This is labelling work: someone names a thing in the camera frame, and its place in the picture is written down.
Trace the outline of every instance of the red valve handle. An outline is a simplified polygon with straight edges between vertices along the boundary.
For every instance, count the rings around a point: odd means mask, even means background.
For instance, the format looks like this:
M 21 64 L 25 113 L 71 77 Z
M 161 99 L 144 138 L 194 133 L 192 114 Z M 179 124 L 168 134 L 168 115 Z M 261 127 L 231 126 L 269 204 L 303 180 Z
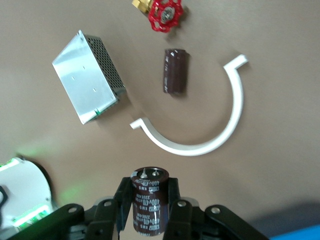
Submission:
M 153 0 L 148 18 L 153 30 L 167 33 L 178 25 L 183 13 L 181 0 Z

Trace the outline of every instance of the white curved plastic piece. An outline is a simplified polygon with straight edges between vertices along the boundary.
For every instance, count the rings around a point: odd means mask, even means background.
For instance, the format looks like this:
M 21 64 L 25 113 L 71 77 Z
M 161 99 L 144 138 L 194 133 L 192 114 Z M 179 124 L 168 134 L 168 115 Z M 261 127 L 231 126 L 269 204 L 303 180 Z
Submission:
M 227 123 L 225 129 L 214 139 L 196 145 L 179 144 L 162 136 L 146 117 L 137 119 L 136 121 L 132 122 L 130 126 L 133 129 L 142 128 L 145 134 L 156 145 L 172 154 L 181 156 L 199 156 L 212 152 L 228 140 L 239 122 L 244 105 L 244 92 L 237 69 L 247 62 L 247 57 L 241 54 L 223 67 L 231 83 L 233 107 L 229 122 Z

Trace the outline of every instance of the brown capacitor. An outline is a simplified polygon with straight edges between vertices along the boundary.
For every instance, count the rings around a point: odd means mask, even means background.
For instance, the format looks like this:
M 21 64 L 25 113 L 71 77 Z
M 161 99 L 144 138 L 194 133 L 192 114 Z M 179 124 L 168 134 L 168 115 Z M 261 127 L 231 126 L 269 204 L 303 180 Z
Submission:
M 134 229 L 150 237 L 163 233 L 169 219 L 169 173 L 159 167 L 144 167 L 132 173 L 131 181 Z
M 183 49 L 166 49 L 164 55 L 163 91 L 181 94 L 187 85 L 188 54 Z

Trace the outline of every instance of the perforated metal panel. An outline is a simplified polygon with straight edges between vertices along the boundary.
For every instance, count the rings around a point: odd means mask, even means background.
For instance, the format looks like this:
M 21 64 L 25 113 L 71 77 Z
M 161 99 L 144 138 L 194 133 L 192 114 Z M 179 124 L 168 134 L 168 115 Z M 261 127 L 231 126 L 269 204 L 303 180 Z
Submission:
M 111 89 L 115 94 L 120 94 L 125 90 L 125 86 L 112 62 L 102 40 L 98 37 L 85 35 L 87 42 L 95 56 L 103 75 L 109 82 Z
M 52 64 L 83 124 L 116 104 L 126 91 L 101 39 L 81 30 Z

